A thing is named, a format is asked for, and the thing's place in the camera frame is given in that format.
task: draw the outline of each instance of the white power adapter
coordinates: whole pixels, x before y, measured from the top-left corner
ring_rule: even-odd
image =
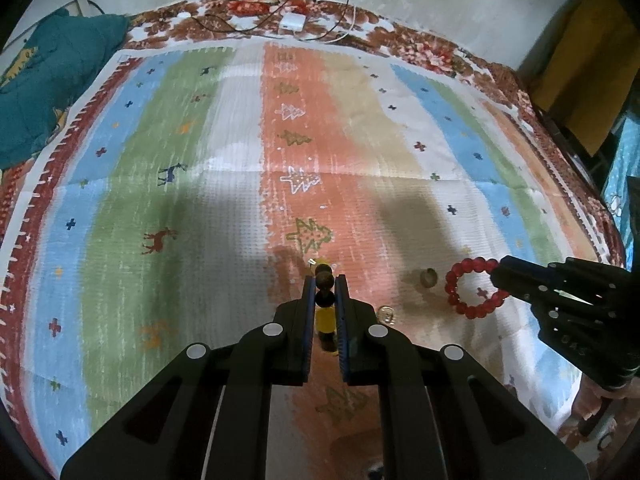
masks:
[[[300,32],[305,28],[306,16],[304,14],[298,14],[296,12],[287,12],[280,19],[280,28],[285,30],[293,30],[294,32]]]

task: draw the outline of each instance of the red reindeer print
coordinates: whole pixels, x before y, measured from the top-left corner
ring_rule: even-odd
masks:
[[[167,227],[165,227],[161,231],[158,231],[157,233],[145,233],[145,240],[153,240],[153,244],[145,245],[143,243],[142,246],[146,249],[146,251],[142,254],[159,253],[160,251],[162,251],[162,247],[164,246],[164,237],[170,236],[175,240],[177,235],[178,231],[173,231],[172,229],[169,229]]]

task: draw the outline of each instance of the orange stripe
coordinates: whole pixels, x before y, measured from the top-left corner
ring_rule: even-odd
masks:
[[[308,259],[321,257],[337,264],[336,274],[349,277],[354,298],[389,304],[396,289],[395,274],[386,258],[378,257],[384,246],[383,229],[366,186],[361,186],[363,177],[353,174],[362,165],[361,155],[338,120],[324,72],[318,52],[276,44],[265,47],[261,191],[269,234],[267,251],[276,273],[270,298],[281,303],[299,297],[302,278],[309,272]],[[287,111],[296,113],[287,107],[303,110],[304,115],[287,118]],[[281,181],[289,176],[289,167],[305,171],[306,192],[299,189],[293,194],[292,183]],[[321,179],[317,184],[313,184],[315,175]],[[314,230],[312,238],[305,235],[309,228]],[[312,240],[316,247],[308,247]],[[359,409],[351,418],[345,416],[334,424],[331,410],[323,406],[330,398],[335,402],[334,392],[344,392],[338,360],[322,352],[317,341],[314,346],[309,383],[295,388],[290,399],[309,450],[309,472],[316,480],[329,480],[336,476],[327,463],[332,442],[358,430],[375,430],[378,402],[374,388],[348,388],[348,395],[356,392]]]
[[[539,158],[532,152],[531,147],[527,144],[522,134],[513,126],[505,115],[488,102],[484,102],[484,107],[494,117],[498,126],[507,137],[509,142],[514,146],[520,156],[526,161],[529,171],[542,188],[545,196],[549,200],[553,212],[558,218],[558,222],[562,229],[562,234],[569,243],[573,256],[583,260],[597,261],[597,255],[593,246],[587,237],[583,234],[578,221],[569,211],[562,191],[558,188],[548,170],[544,167]]]

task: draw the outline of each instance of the red stripe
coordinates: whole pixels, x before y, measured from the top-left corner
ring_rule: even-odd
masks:
[[[40,226],[53,198],[54,190],[65,173],[71,156],[76,152],[76,148],[84,140],[95,118],[104,109],[118,86],[133,69],[142,63],[142,60],[142,58],[130,58],[121,63],[96,92],[95,97],[76,115],[75,120],[66,131],[65,143],[53,151],[52,160],[45,165],[44,171],[49,172],[46,173],[47,178],[43,179],[44,181],[33,190],[34,194],[39,194],[40,196],[31,198],[29,207],[25,212],[25,221],[20,229],[24,234],[19,235],[18,239],[12,242],[15,245],[21,245],[22,248],[15,248],[12,251],[12,257],[16,258],[16,260],[9,261],[8,272],[13,277],[7,276],[4,279],[4,286],[10,290],[2,291],[0,296],[1,304],[7,307],[11,304],[15,305],[13,313],[9,311],[4,313],[3,320],[6,325],[0,325],[0,336],[5,339],[5,343],[2,345],[2,353],[6,355],[4,369],[7,373],[4,377],[4,384],[12,388],[12,390],[6,391],[6,399],[12,404],[9,414],[18,421],[17,428],[22,438],[31,449],[34,457],[50,472],[52,472],[52,468],[46,460],[40,441],[33,430],[26,411],[22,396],[25,385],[22,384],[24,378],[21,375],[22,369],[20,366],[20,358],[24,352],[23,333],[26,328],[23,325],[23,306],[27,303],[29,278],[33,270]],[[31,236],[28,242],[26,241],[27,235]]]

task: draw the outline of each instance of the bed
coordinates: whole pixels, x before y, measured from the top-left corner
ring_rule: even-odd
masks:
[[[467,319],[444,276],[506,254],[622,266],[607,207],[512,71],[335,2],[290,0],[309,25],[278,30],[263,16],[283,1],[135,17],[62,131],[4,176],[1,397],[56,477],[189,343],[234,343],[298,297],[310,259],[413,342],[462,345],[552,431],[570,414],[580,372],[527,306]],[[468,304],[493,291],[461,280]],[[268,478],[366,478],[382,457],[375,390],[346,388],[319,349],[311,370],[274,388]]]

